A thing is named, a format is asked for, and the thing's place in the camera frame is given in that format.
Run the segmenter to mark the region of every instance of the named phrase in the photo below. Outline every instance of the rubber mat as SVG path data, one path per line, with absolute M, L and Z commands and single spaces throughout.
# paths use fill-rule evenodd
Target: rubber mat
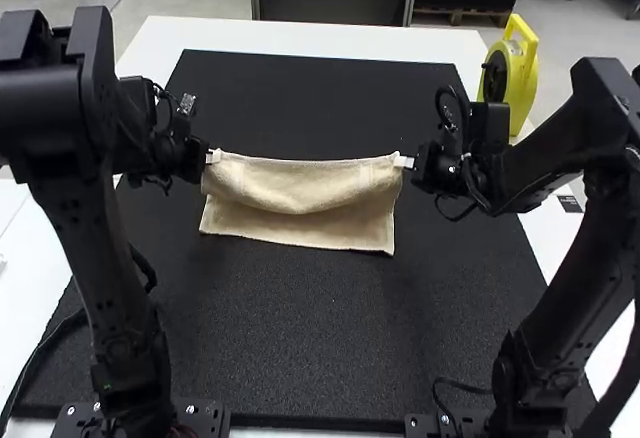
M 449 83 L 463 93 L 448 64 L 185 51 L 168 89 L 199 97 L 193 131 L 214 148 L 340 159 L 415 153 L 436 133 L 434 94 Z M 205 198 L 179 180 L 168 197 L 126 180 L 117 195 L 131 242 L 158 272 L 173 393 L 222 400 L 235 416 L 397 422 L 435 411 L 437 376 L 490 385 L 506 331 L 546 286 L 516 216 L 450 223 L 408 180 L 392 258 L 201 236 Z M 79 306 L 70 287 L 49 330 Z M 92 400 L 90 360 L 85 329 L 49 357 L 20 414 Z M 581 420 L 594 400 L 588 386 L 575 394 Z

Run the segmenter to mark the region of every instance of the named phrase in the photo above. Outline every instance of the gray floor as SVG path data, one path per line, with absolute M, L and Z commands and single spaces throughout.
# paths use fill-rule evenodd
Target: gray floor
M 71 21 L 80 5 L 104 4 L 113 14 L 116 57 L 120 57 L 148 15 L 249 19 L 249 0 L 0 0 L 0 12 L 40 8 L 53 25 Z M 518 0 L 516 11 L 540 38 L 539 85 L 531 120 L 539 124 L 571 94 L 569 69 L 582 56 L 616 56 L 631 70 L 640 64 L 640 19 L 622 18 L 624 0 Z M 416 17 L 415 26 L 448 26 Z M 485 20 L 463 19 L 487 46 L 501 30 Z

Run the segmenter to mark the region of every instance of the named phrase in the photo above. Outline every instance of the table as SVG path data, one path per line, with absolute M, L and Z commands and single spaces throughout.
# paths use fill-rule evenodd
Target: table
M 479 34 L 469 30 L 403 29 L 149 17 L 119 61 L 119 76 L 144 75 L 164 85 L 183 49 L 250 52 L 275 55 L 333 57 L 412 62 L 450 62 L 458 69 L 470 96 L 480 80 L 480 64 L 486 47 Z M 568 187 L 557 194 L 571 194 Z M 580 225 L 582 215 L 565 213 L 550 197 L 539 209 L 520 217 L 543 275 L 549 282 Z M 37 249 L 37 260 L 31 250 Z M 48 220 L 31 197 L 26 197 L 11 224 L 0 236 L 0 253 L 10 266 L 0 276 L 0 339 L 11 342 L 0 356 L 0 402 L 45 329 L 58 298 L 69 282 L 70 270 Z M 3 319 L 11 309 L 25 306 L 21 322 Z M 593 353 L 587 375 L 596 397 L 606 390 L 624 355 L 633 321 L 630 307 Z M 614 426 L 617 436 L 627 436 L 633 411 L 640 410 L 640 394 L 627 404 Z M 52 423 L 12 420 L 10 438 L 46 437 Z M 301 435 L 302 432 L 234 430 L 265 436 L 269 433 Z

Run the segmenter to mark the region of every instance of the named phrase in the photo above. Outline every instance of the towel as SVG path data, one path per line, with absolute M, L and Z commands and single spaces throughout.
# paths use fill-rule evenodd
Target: towel
M 200 232 L 393 255 L 399 156 L 293 161 L 215 150 L 202 174 Z

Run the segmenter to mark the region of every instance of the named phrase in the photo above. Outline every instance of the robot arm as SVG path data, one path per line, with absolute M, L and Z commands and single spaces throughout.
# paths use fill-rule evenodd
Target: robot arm
M 634 291 L 640 271 L 640 87 L 615 59 L 582 59 L 571 76 L 573 96 L 512 147 L 503 105 L 467 104 L 453 92 L 448 101 L 436 100 L 442 136 L 421 147 L 412 171 L 420 188 L 466 196 L 491 216 L 527 212 L 584 174 L 589 201 L 580 231 L 494 363 L 490 429 L 506 436 L 564 427 L 564 400 L 580 384 L 591 352 L 634 295 L 640 297 Z M 603 436 L 635 389 L 639 333 L 636 326 L 626 365 L 581 433 Z
M 114 74 L 111 17 L 79 8 L 51 31 L 40 12 L 0 20 L 0 155 L 28 183 L 65 251 L 91 327 L 93 388 L 129 438 L 172 421 L 169 353 L 124 231 L 113 175 L 199 183 L 208 145 L 188 104 L 157 126 L 158 87 Z

